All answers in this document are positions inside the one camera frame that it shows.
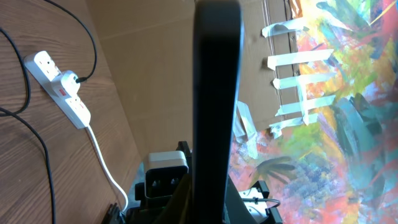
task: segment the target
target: power strip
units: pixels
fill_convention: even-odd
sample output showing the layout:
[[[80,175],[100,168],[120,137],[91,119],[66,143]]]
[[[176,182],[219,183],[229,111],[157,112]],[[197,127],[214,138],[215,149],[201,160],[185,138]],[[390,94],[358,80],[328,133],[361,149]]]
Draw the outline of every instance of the power strip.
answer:
[[[44,90],[51,96],[61,110],[66,114],[77,129],[85,128],[89,125],[91,114],[86,105],[76,95],[71,98],[61,99],[53,90],[51,81],[61,75],[61,71],[55,65],[50,55],[46,51],[27,56],[24,59],[26,68],[42,85]]]

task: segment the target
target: wood grain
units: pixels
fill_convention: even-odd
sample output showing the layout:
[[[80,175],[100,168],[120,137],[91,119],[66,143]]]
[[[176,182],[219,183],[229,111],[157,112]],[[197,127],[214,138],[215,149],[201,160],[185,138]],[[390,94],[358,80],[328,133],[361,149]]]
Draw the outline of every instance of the wood grain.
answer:
[[[92,31],[98,48],[94,75],[79,90],[91,112],[91,127],[114,179],[127,192],[141,161],[86,2],[55,0]],[[0,26],[22,56],[46,50],[61,70],[89,74],[93,49],[72,17],[41,0],[0,0]],[[100,223],[110,203],[124,204],[97,160],[90,137],[77,130],[29,74],[32,99],[20,116],[45,141],[55,186],[57,223]],[[17,57],[0,35],[0,106],[11,111],[25,99]],[[50,223],[51,202],[42,146],[13,118],[0,118],[0,223]]]

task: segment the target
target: black wire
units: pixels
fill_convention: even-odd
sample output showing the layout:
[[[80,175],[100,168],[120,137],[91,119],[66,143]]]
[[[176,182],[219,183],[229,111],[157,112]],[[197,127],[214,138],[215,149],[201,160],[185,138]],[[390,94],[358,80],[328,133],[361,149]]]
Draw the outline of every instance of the black wire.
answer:
[[[10,112],[4,108],[0,107],[0,111],[6,113],[8,116],[12,116],[18,121],[20,121],[22,124],[27,126],[27,128],[32,131],[32,133],[37,137],[37,139],[40,141],[40,143],[43,146],[44,149],[44,154],[45,154],[45,167],[47,168],[47,175],[49,177],[49,184],[50,184],[50,194],[51,194],[51,209],[52,209],[52,223],[55,224],[55,193],[54,193],[54,184],[52,182],[52,175],[51,175],[51,168],[50,168],[50,159],[49,159],[49,151],[47,150],[47,146],[45,145],[43,139],[40,137],[40,135],[37,133],[37,131],[32,128],[32,126],[26,122],[24,119],[20,118],[18,115],[16,115],[13,112]]]
[[[8,36],[7,32],[4,31],[1,27],[0,27],[0,32],[7,38],[7,40],[10,42],[12,48],[14,49],[15,53],[17,54],[19,63],[21,65],[21,69],[22,72],[24,74],[24,79],[25,79],[25,88],[26,88],[26,99],[25,99],[25,103],[24,105],[17,111],[13,112],[14,114],[19,114],[21,112],[23,112],[28,106],[29,106],[29,102],[30,102],[30,83],[29,83],[29,77],[27,75],[27,71],[24,65],[24,61],[18,51],[17,46],[15,45],[15,43],[12,41],[11,37]],[[6,113],[0,113],[0,117],[5,117],[5,116],[10,116]]]
[[[77,78],[76,79],[77,83],[81,83],[81,82],[86,81],[89,77],[91,77],[93,75],[93,73],[95,71],[95,67],[97,66],[97,48],[95,46],[95,41],[94,41],[93,35],[88,30],[87,26],[84,25],[84,23],[81,20],[79,20],[79,18],[77,18],[75,15],[73,15],[73,13],[71,13],[68,9],[65,9],[64,7],[58,5],[57,3],[55,3],[55,2],[53,2],[51,0],[44,0],[44,1],[52,4],[55,7],[58,7],[62,11],[66,12],[67,14],[69,14],[70,16],[75,18],[80,23],[80,25],[83,26],[83,28],[87,31],[87,34],[90,36],[90,39],[91,39],[91,42],[93,43],[93,48],[94,48],[94,65],[93,65],[93,69],[92,69],[92,71],[90,72],[90,74],[87,77],[81,77],[81,78]]]
[[[280,205],[280,201],[272,198],[242,198],[244,202],[275,202],[276,204],[269,208],[276,208]]]

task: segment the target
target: electrical socket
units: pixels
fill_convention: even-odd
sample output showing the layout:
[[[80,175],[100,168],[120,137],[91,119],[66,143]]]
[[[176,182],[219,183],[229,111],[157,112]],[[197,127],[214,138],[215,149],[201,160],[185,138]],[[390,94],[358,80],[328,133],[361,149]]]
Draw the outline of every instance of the electrical socket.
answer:
[[[24,63],[28,71],[42,85],[77,129],[85,128],[89,125],[91,114],[78,95],[62,99],[54,92],[51,82],[62,73],[46,51],[28,55],[25,57]]]

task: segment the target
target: colorful abstract painting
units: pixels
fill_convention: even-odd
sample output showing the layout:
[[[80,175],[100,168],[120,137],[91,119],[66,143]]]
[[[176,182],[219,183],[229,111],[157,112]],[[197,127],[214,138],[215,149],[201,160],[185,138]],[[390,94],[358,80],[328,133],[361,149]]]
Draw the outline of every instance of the colorful abstract painting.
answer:
[[[300,64],[301,75],[337,72],[307,85],[307,97],[336,95],[318,121],[259,131],[259,157],[233,143],[238,190],[265,180],[286,223],[398,223],[398,6],[393,0],[300,2],[307,32],[299,51],[334,49]]]

